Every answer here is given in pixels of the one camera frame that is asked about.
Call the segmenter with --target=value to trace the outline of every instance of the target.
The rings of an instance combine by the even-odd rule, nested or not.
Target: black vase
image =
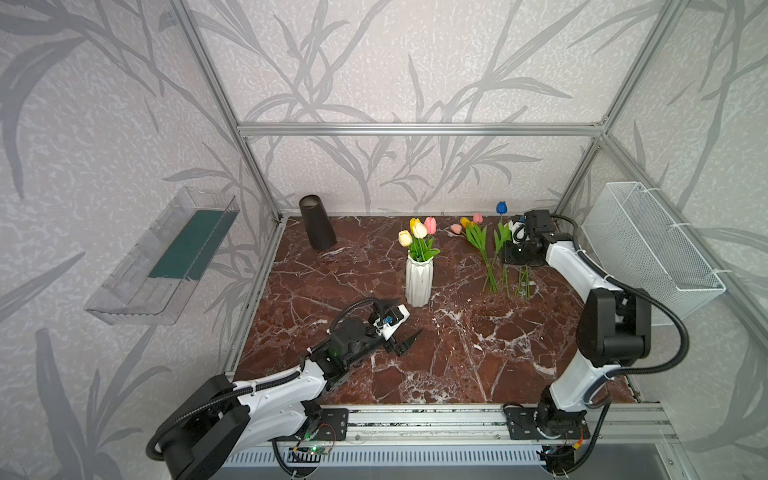
[[[304,229],[315,250],[328,250],[336,243],[336,233],[331,226],[323,201],[317,195],[307,195],[299,200]]]

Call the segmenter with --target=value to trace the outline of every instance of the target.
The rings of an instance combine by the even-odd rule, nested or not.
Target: mesh basket
[[[701,253],[639,182],[605,184],[582,226],[600,264],[627,285],[645,289],[680,318],[725,291]],[[653,325],[670,325],[653,309]]]

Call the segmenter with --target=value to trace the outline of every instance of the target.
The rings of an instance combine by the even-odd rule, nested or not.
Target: white vase
[[[406,300],[411,306],[424,306],[432,294],[432,274],[435,271],[434,257],[425,262],[416,262],[408,255],[406,261]]]

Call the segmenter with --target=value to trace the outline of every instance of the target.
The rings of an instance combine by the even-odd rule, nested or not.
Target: marble surface
[[[576,352],[581,299],[554,269],[535,267],[529,300],[483,291],[478,251],[439,217],[430,304],[409,306],[397,338],[422,329],[402,357],[376,351],[323,403],[535,403]],[[319,343],[336,314],[365,296],[405,301],[406,249],[397,233],[408,217],[334,217],[338,243],[313,250],[301,218],[288,220],[275,264],[249,333],[236,379],[296,365]],[[498,218],[486,220],[489,230]],[[488,244],[492,235],[488,233]],[[518,271],[508,266],[514,295]],[[497,279],[501,268],[497,266]],[[370,310],[357,313],[367,318]],[[610,382],[616,402],[633,402],[624,379]]]

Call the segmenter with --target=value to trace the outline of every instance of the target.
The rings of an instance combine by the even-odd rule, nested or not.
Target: floral wallpaper
[[[691,1],[611,132],[768,306],[768,2]],[[600,157],[568,205],[588,212],[588,191],[609,171]],[[768,468],[768,352],[723,298],[685,319],[691,350],[669,372],[636,376],[661,401],[703,480],[754,480]],[[654,330],[652,365],[678,345]]]
[[[663,2],[189,4],[242,122],[596,122]],[[564,189],[587,141],[254,137],[251,148],[286,212],[321,194],[335,214],[409,214],[498,198],[533,207]]]
[[[164,2],[0,4],[0,478],[159,478],[144,444],[222,368],[275,226]],[[241,212],[173,326],[86,313],[181,186]]]

